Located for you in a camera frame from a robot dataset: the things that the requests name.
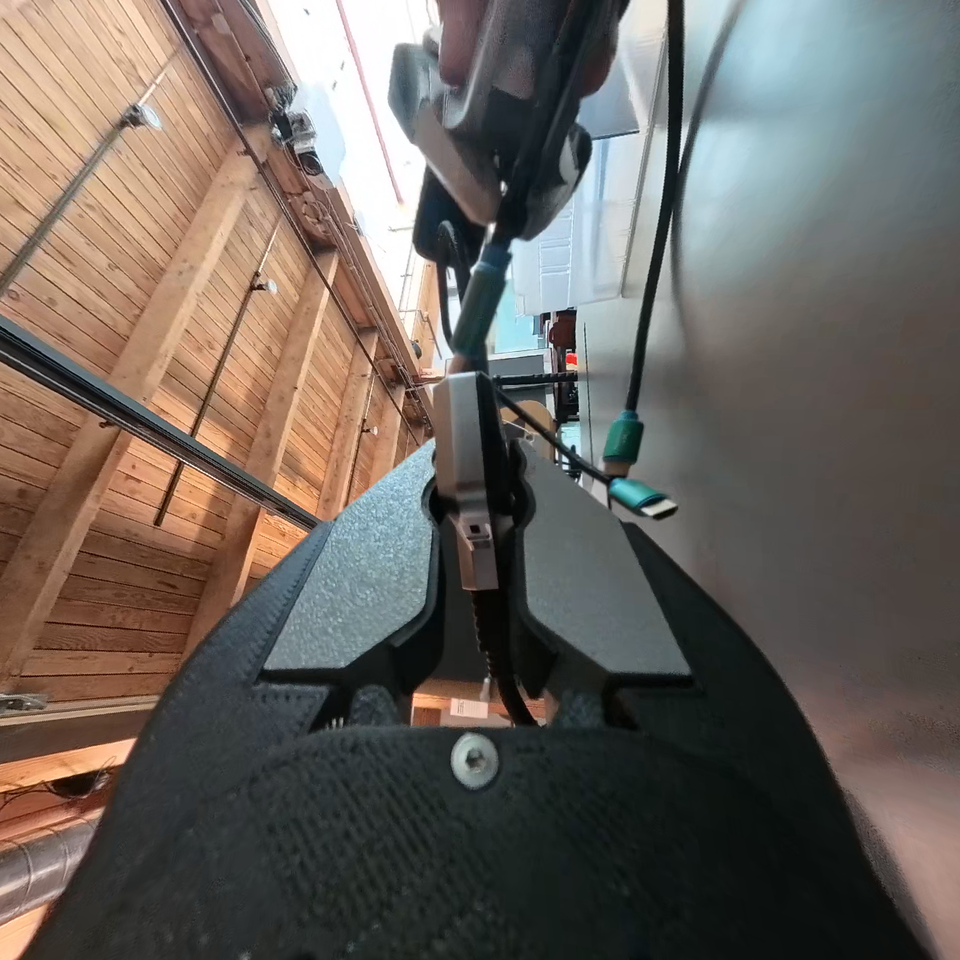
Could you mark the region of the person's right hand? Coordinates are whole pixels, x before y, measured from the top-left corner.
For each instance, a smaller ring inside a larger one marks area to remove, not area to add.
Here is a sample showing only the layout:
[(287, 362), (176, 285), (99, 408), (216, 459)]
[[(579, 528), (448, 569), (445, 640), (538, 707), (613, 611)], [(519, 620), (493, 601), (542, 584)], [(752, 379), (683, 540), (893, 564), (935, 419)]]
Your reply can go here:
[(438, 1), (438, 70), (445, 83), (461, 87), (469, 78), (490, 1)]

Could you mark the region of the silver ventilation duct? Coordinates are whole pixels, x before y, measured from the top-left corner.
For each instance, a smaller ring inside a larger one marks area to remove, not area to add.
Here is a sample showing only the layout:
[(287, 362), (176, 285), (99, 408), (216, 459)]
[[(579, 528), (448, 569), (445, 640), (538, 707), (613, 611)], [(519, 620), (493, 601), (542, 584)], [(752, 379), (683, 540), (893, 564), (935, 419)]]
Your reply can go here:
[(40, 826), (1, 842), (1, 924), (49, 904), (86, 854), (102, 812)]

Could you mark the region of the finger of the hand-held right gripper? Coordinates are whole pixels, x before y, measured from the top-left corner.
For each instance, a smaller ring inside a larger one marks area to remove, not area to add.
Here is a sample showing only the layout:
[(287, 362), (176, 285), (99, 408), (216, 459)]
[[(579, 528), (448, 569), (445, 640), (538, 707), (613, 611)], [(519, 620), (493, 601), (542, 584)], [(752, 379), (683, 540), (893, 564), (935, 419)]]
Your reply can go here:
[(392, 51), (390, 111), (436, 182), (417, 210), (417, 250), (426, 259), (438, 258), (440, 224), (448, 221), (461, 242), (463, 260), (475, 263), (498, 212), (501, 191), (492, 135), (484, 133), (496, 73), (496, 57), (487, 45), (481, 42), (462, 86), (442, 79), (435, 46), (399, 43)]
[(570, 201), (590, 164), (593, 139), (571, 124), (552, 145), (524, 144), (498, 209), (498, 239), (530, 241), (542, 234)]

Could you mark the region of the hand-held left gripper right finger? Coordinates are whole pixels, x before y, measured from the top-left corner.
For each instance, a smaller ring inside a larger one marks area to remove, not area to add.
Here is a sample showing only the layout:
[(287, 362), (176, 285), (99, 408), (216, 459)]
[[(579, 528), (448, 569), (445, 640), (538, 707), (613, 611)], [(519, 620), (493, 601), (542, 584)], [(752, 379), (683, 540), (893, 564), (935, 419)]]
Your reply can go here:
[(623, 525), (532, 448), (514, 448), (511, 653), (531, 695), (686, 689), (690, 664)]

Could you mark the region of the black ceiling track rail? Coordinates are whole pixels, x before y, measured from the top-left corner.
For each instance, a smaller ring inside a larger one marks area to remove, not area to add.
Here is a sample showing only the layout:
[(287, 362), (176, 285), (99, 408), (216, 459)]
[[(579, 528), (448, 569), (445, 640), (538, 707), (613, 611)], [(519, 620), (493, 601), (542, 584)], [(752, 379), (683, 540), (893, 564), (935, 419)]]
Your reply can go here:
[(65, 354), (1, 316), (2, 364), (72, 402), (100, 421), (138, 438), (236, 495), (310, 532), (320, 521), (211, 448), (154, 414)]

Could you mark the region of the hdmi switch box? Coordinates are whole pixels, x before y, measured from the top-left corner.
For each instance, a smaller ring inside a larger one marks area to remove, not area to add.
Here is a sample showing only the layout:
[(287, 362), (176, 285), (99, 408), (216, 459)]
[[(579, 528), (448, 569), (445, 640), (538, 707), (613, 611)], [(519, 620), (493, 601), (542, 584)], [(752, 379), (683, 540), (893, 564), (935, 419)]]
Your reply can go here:
[(514, 526), (514, 474), (497, 393), (486, 372), (451, 373), (435, 392), (435, 491), (455, 535), (462, 588), (501, 594)]

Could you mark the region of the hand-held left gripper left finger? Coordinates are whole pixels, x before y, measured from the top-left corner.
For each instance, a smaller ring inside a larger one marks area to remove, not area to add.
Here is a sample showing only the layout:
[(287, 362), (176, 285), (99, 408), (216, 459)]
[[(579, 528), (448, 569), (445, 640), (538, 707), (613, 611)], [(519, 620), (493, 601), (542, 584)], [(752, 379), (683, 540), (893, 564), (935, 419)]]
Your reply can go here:
[(328, 526), (263, 665), (276, 682), (413, 693), (442, 654), (441, 535), (429, 440)]

